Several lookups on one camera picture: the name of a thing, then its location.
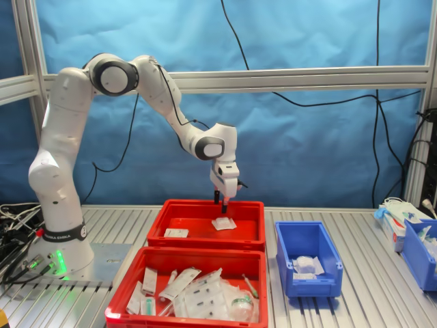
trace bandage package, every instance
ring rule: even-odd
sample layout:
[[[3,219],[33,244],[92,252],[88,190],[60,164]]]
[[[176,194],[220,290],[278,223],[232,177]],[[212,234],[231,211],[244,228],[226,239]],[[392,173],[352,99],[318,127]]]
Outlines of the bandage package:
[[[391,216],[384,205],[380,205],[380,208],[375,212],[374,217],[382,226],[385,235],[391,242],[393,250],[401,252],[404,248],[406,232],[404,222]]]

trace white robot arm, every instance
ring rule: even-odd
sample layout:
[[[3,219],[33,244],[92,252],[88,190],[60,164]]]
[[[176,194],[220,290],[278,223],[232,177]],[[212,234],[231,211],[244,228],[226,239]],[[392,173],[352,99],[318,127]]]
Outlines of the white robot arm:
[[[235,162],[236,128],[217,123],[202,131],[193,126],[180,111],[181,92],[175,81],[153,57],[140,56],[127,62],[103,53],[82,69],[64,68],[52,85],[40,149],[29,169],[29,183],[40,200],[45,222],[43,240],[40,246],[29,249],[29,257],[51,257],[56,269],[50,274],[62,274],[61,263],[51,249],[63,250],[59,260],[68,272],[82,269],[93,258],[72,179],[92,99],[98,92],[119,96],[133,90],[165,117],[185,151],[198,159],[212,160],[214,201],[218,204],[221,192],[223,213],[242,185]]]

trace red plastic bin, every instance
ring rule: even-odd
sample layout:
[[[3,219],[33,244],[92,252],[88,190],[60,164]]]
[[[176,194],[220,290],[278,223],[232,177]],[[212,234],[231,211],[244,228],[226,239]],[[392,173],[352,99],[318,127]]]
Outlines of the red plastic bin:
[[[233,230],[217,231],[212,220],[232,218]],[[164,237],[167,228],[188,229],[187,238]],[[211,249],[247,249],[263,251],[264,205],[261,202],[229,202],[222,214],[221,203],[210,200],[167,200],[147,235],[148,245]]]
[[[104,312],[108,328],[267,328],[268,301],[266,286],[266,259],[260,251],[236,251],[222,249],[189,249],[172,247],[141,248],[121,284],[115,292],[108,308]],[[142,282],[145,267],[158,271],[156,284],[156,314],[160,313],[168,302],[161,303],[158,294],[165,288],[172,270],[182,272],[188,267],[202,270],[198,277],[212,271],[223,269],[221,277],[240,289],[248,290],[241,276],[244,273],[251,281],[259,295],[259,322],[239,323],[236,321],[202,320],[191,318],[175,318],[165,316],[140,316],[126,312],[130,296],[137,281]]]

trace ribbed metal table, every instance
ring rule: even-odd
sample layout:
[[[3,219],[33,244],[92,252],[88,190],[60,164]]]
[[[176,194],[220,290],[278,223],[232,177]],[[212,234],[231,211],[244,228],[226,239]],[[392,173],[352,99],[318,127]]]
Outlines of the ribbed metal table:
[[[133,244],[114,288],[43,281],[17,286],[0,308],[11,327],[104,327],[104,309],[146,235],[159,206],[84,206],[93,243]],[[275,221],[323,221],[337,247],[345,272],[342,295],[284,297],[276,263]],[[437,327],[437,293],[417,286],[402,257],[372,217],[371,210],[267,208],[269,327]]]

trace blue crate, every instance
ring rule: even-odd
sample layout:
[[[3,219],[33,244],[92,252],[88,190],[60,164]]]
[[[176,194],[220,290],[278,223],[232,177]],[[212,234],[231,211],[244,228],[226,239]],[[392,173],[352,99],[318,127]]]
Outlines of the blue crate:
[[[341,294],[343,264],[322,222],[276,222],[276,259],[282,288],[288,297],[337,297]],[[293,279],[299,256],[317,256],[325,273],[317,279]]]
[[[436,261],[428,253],[417,234],[427,226],[431,226],[428,234],[437,237],[437,221],[422,220],[422,223],[411,224],[407,220],[402,256],[421,290],[437,290]]]

